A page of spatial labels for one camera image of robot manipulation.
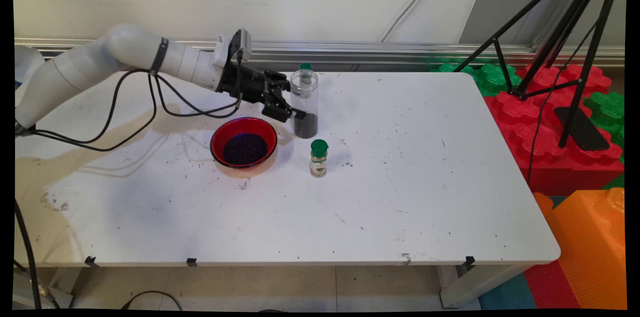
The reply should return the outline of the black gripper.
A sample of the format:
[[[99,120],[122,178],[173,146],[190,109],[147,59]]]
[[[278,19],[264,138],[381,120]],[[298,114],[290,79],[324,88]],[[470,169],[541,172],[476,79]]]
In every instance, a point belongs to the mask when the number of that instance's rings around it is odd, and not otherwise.
[[[307,116],[306,111],[295,109],[286,102],[282,91],[290,92],[291,83],[285,74],[272,69],[260,72],[228,61],[215,91],[240,97],[245,102],[263,103],[262,114],[281,123],[292,118],[304,120]]]

